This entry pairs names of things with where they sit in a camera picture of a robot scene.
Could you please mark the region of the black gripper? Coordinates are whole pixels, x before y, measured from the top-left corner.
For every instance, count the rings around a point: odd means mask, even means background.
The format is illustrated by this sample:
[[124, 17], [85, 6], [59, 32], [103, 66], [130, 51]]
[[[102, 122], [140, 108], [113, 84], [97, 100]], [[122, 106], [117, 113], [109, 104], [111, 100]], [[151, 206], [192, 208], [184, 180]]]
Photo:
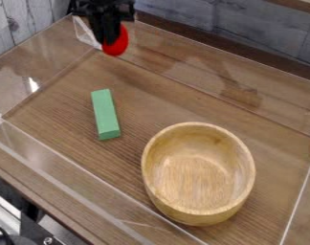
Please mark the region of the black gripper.
[[[106, 42], [111, 45], [120, 36], [120, 19], [123, 21], [135, 20], [136, 0], [70, 0], [70, 11], [74, 15], [89, 16], [90, 28], [101, 44]], [[106, 16], [106, 34], [103, 16]]]

